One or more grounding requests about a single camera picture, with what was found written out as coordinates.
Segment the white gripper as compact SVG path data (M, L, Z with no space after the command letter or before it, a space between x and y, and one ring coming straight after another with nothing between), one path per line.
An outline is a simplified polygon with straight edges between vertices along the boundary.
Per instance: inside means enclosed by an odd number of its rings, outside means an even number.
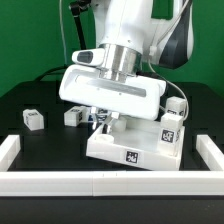
M98 124L98 108L113 111L111 120L104 125L106 134L118 121L119 113L147 120L157 118L160 97L166 90L165 81L128 76L124 83L120 83L100 78L99 75L99 69L72 65L66 70L59 89L62 100L94 106L90 110L93 130Z

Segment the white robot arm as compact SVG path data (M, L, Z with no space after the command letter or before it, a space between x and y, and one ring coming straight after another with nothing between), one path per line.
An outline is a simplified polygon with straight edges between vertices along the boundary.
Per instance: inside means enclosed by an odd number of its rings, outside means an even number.
M167 83L145 76L141 63L176 69L193 50L192 0L174 0L169 21L152 17L154 0L78 0L92 9L95 49L76 51L62 79L66 101L136 118L158 117Z

